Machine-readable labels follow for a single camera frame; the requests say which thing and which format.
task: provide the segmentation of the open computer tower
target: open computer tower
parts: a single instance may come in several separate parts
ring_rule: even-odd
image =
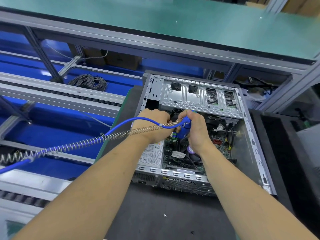
[[[143,109],[168,112],[172,121],[184,109],[205,117],[219,151],[270,194],[274,186],[249,111],[238,85],[147,71],[136,116]],[[150,144],[142,154],[132,182],[167,190],[215,196],[200,156],[187,150],[187,139],[175,133]]]

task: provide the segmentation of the coiled metal spring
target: coiled metal spring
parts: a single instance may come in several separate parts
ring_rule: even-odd
[[[176,124],[178,124],[178,123],[173,122],[173,123],[169,123],[169,124],[164,124],[164,126],[174,126]],[[91,146],[94,144],[103,143],[104,141],[112,141],[112,140],[124,138],[127,136],[131,136],[131,135],[137,135],[140,133],[146,133],[146,132],[156,131],[156,130],[160,130],[160,129],[163,129],[163,128],[158,125],[154,125],[154,126],[149,126],[149,127],[139,128],[139,129],[127,130],[127,131],[119,132],[119,133],[113,133],[110,135],[102,135],[99,137],[94,137],[94,138],[82,140],[82,141],[75,142],[75,143],[45,148],[45,149],[37,150],[37,151],[26,151],[24,153],[21,151],[18,151],[14,154],[9,154],[9,153],[2,154],[0,156],[0,165],[13,164],[13,163],[16,163],[19,161],[23,161],[25,159],[34,160],[35,158],[44,157],[46,155],[54,155],[54,154],[57,154],[60,152],[69,152],[71,150],[76,150],[76,149],[88,147],[88,146]]]

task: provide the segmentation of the green tabletop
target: green tabletop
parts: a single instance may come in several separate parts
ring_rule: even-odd
[[[320,21],[209,0],[0,0],[0,6],[314,60]]]

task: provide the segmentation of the left hand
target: left hand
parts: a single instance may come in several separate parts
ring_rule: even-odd
[[[149,109],[144,109],[142,112],[140,112],[138,117],[146,117],[154,121],[157,121],[158,123],[161,123],[161,124],[172,123],[172,121],[169,121],[170,115],[167,112],[160,111],[158,109],[155,109],[152,111],[150,111]],[[155,124],[146,120],[135,120],[132,125],[132,130],[143,128],[143,127],[149,127],[153,125]],[[157,143],[167,138],[168,136],[170,136],[173,130],[174,129],[158,129],[155,131],[140,133],[134,136],[142,136],[146,138],[149,143]]]

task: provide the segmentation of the power supply label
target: power supply label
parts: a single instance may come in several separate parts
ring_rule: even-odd
[[[139,163],[150,164],[152,166],[160,166],[162,161],[162,151],[165,141],[160,141],[158,143],[149,144],[147,148],[142,153]]]

